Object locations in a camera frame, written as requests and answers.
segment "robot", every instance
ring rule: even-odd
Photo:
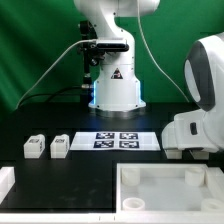
[[[100,64],[90,111],[104,117],[131,117],[141,112],[146,103],[141,100],[140,82],[135,76],[135,40],[115,24],[115,17],[153,13],[160,0],[74,0],[74,3],[97,35],[96,43],[87,46],[85,53],[91,55],[90,64]]]
[[[199,110],[177,114],[162,132],[165,150],[224,149],[224,33],[194,43],[187,56],[185,79]]]

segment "white box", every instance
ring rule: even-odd
[[[51,158],[64,159],[68,153],[69,147],[68,135],[56,136],[51,143]]]
[[[24,144],[24,157],[26,159],[39,159],[44,149],[44,135],[31,136]]]

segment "black table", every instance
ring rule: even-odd
[[[0,205],[0,212],[92,213],[116,211],[117,163],[206,163],[224,168],[224,153],[196,161],[188,151],[182,160],[167,160],[160,152],[70,151],[65,160],[50,159],[56,135],[77,131],[161,132],[177,113],[195,110],[194,104],[150,104],[146,113],[130,119],[91,115],[79,103],[36,103],[22,106],[0,125],[0,167],[14,166],[16,184]],[[43,134],[41,158],[24,159],[23,145],[31,135]]]

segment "white block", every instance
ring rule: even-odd
[[[191,150],[191,155],[196,160],[209,160],[209,152],[204,151],[193,151]]]
[[[167,149],[164,151],[167,159],[182,159],[182,151],[179,149]]]
[[[26,159],[38,159],[45,149],[45,137],[43,135],[31,136],[24,144],[24,156]]]
[[[68,135],[56,136],[51,143],[51,158],[64,159],[68,153],[69,147]]]
[[[0,170],[0,204],[15,183],[14,167],[3,167]]]

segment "green backdrop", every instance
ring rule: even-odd
[[[161,0],[156,13],[142,17],[156,60],[185,93],[185,57],[194,41],[224,31],[223,10],[224,0]],[[80,40],[77,24],[83,19],[73,0],[0,0],[0,119],[15,109],[20,97],[68,46]],[[118,18],[117,23],[136,39],[136,76],[143,81],[144,100],[184,102],[148,57],[137,19]],[[32,94],[79,85],[82,75],[82,57],[73,50]]]

